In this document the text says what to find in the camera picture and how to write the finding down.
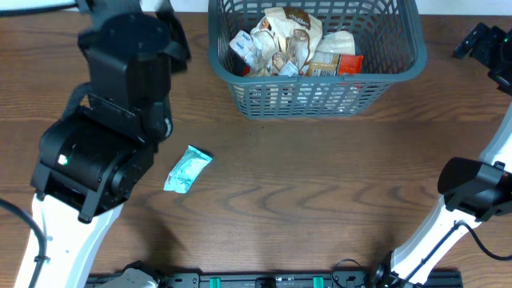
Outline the blue tissue packet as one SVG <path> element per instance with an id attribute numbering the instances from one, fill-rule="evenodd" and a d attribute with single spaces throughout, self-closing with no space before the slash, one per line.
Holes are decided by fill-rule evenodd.
<path id="1" fill-rule="evenodd" d="M 250 34 L 240 30 L 230 40 L 229 46 L 232 51 L 245 63 L 243 74 L 246 75 L 254 68 L 258 60 L 258 48 Z"/>

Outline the teal wet wipe packet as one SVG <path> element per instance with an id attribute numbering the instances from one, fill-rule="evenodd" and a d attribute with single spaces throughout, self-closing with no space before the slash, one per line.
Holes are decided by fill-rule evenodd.
<path id="1" fill-rule="evenodd" d="M 163 186 L 164 191 L 186 194 L 212 157 L 192 145 L 169 172 Z"/>

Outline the kraft paper snack bag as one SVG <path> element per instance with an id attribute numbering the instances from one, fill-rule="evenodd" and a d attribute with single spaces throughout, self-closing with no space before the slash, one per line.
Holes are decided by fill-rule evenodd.
<path id="1" fill-rule="evenodd" d="M 317 45 L 316 52 L 355 55 L 354 36 L 346 30 L 325 34 Z"/>
<path id="2" fill-rule="evenodd" d="M 266 8 L 250 36 L 257 52 L 249 76 L 304 75 L 322 38 L 322 22 L 299 8 Z"/>

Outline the grey plastic mesh basket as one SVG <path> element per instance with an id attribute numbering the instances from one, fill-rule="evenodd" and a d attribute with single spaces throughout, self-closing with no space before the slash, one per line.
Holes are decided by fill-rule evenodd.
<path id="1" fill-rule="evenodd" d="M 243 60 L 229 47 L 240 30 L 256 27 L 264 10 L 299 8 L 322 22 L 324 33 L 346 30 L 363 56 L 362 71 L 336 77 L 244 78 Z M 414 0 L 209 0 L 210 66 L 250 119 L 352 116 L 393 84 L 416 78 L 427 60 Z"/>

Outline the orange and tan cracker packet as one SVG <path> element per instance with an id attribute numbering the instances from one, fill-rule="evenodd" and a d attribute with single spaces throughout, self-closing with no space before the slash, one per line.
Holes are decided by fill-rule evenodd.
<path id="1" fill-rule="evenodd" d="M 343 76 L 362 72 L 362 55 L 316 52 L 306 72 L 310 77 Z"/>

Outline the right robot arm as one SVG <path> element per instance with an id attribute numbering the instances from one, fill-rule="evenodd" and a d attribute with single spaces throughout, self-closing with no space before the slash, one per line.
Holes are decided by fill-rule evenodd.
<path id="1" fill-rule="evenodd" d="M 511 33 L 479 23 L 453 52 L 488 69 L 498 90 L 511 93 Z M 422 287 L 432 269 L 465 234 L 511 212 L 511 113 L 507 112 L 479 159 L 454 157 L 438 179 L 439 198 L 413 235 L 388 253 L 368 287 Z"/>

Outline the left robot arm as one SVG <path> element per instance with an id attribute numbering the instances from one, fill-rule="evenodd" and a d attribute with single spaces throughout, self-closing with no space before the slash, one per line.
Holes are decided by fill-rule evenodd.
<path id="1" fill-rule="evenodd" d="M 73 90 L 41 137 L 31 179 L 30 229 L 15 284 L 83 287 L 98 248 L 172 133 L 171 76 L 190 48 L 168 1 L 80 1 L 91 28 L 78 36 L 90 79 Z"/>

